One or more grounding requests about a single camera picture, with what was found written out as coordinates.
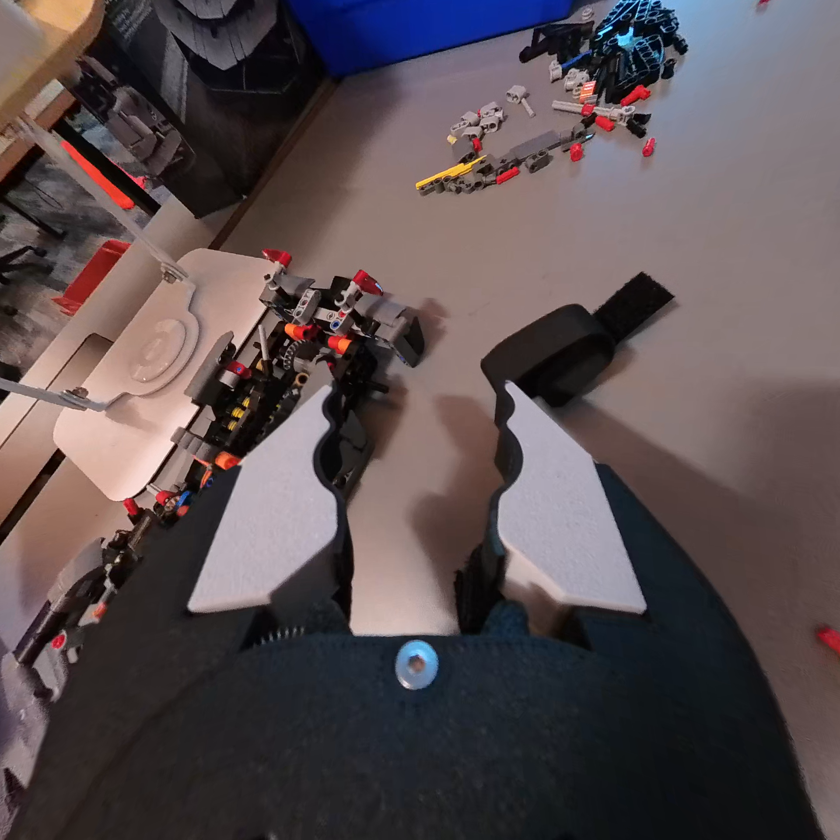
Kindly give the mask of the white book stand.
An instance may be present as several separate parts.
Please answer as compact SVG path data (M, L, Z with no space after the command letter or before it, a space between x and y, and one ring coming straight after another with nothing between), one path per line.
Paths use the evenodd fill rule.
M199 248L176 258L72 160L57 136L25 111L62 78L102 26L103 2L2 2L2 129L14 127L134 236L157 270L156 286L82 386L54 392L2 379L2 390L58 406L58 449L120 501L141 492L168 456L171 436L197 406L186 394L209 371L213 349L244 342L265 312L259 301L266 262Z

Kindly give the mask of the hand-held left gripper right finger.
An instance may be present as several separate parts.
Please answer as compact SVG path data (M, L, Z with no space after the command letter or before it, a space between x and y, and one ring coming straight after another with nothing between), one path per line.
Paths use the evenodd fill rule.
M500 590L533 634L557 634L577 607L641 616L647 604L593 457L512 382L502 394L511 446L491 535L502 549Z

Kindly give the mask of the partly built lego vehicle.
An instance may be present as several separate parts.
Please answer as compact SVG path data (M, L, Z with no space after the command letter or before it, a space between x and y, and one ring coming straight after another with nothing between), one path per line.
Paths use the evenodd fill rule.
M95 539L58 573L45 601L16 648L3 661L3 680L20 684L37 700L50 700L35 662L45 648L59 659L81 645L77 628L92 609L101 619L108 605L140 561L140 544L155 524L171 526L190 509L195 497L225 469L231 469L269 432L284 423L302 399L317 366L329 371L342 394L343 423L370 392L387 392L373 380L383 348L410 367L417 366L425 341L417 315L386 294L360 270L352 278L336 276L317 287L310 278L288 272L291 256L266 248L264 286L259 301L264 314L240 345L227 341L213 349L209 371L194 376L185 393L197 406L192 421L179 426L157 473L135 496L119 500L130 529L110 541Z

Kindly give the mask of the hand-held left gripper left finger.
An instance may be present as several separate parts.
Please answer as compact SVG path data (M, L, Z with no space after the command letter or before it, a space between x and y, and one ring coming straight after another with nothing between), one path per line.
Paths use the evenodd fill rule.
M193 614L269 606L303 614L333 599L350 613L354 572L340 464L341 395L321 384L237 468L187 603Z

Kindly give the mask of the dark printed lego box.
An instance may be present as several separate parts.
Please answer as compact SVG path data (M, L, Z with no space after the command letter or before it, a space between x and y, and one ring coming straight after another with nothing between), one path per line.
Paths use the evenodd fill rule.
M196 218L240 202L318 88L291 3L107 1L73 95Z

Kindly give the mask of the red plastic bin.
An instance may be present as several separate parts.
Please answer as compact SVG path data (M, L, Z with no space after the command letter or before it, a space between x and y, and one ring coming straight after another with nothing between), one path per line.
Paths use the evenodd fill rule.
M130 243L118 239L104 242L63 294L52 301L65 315L74 316L129 248Z

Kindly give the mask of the blue plastic bin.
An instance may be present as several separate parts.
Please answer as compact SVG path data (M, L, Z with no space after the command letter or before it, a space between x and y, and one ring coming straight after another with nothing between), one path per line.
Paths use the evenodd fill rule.
M289 1L331 77L567 17L572 1Z

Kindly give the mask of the pile of loose lego pieces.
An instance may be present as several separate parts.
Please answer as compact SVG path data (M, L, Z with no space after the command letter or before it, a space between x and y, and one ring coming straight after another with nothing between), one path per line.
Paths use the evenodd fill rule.
M564 95L552 101L552 112L572 117L574 123L565 131L548 130L492 154L487 139L501 129L505 109L490 101L467 111L449 129L453 165L418 181L416 193L471 194L508 183L522 172L539 172L557 154L580 161L597 131L625 130L644 142L644 158L652 156L652 115L641 107L656 83L674 76L678 58L687 50L676 12L659 1L617 2L598 22L587 6L577 20L535 27L518 58L522 64L550 58L549 84L561 86Z

